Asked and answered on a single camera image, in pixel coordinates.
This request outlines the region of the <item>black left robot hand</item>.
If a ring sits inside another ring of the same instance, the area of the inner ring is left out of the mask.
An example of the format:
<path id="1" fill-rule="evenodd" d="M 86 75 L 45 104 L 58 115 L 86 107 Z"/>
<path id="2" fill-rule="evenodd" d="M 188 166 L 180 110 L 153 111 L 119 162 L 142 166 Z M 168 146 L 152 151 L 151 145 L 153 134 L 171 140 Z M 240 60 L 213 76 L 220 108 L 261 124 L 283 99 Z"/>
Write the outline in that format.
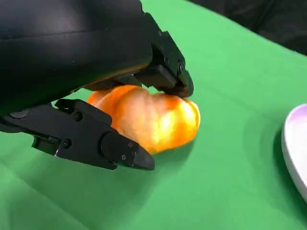
<path id="1" fill-rule="evenodd" d="M 146 85 L 193 94 L 185 59 L 139 0 L 3 0 L 0 129 L 33 148 L 109 170 L 152 171 L 154 159 L 111 127 L 111 117 L 70 100 L 81 88 Z"/>

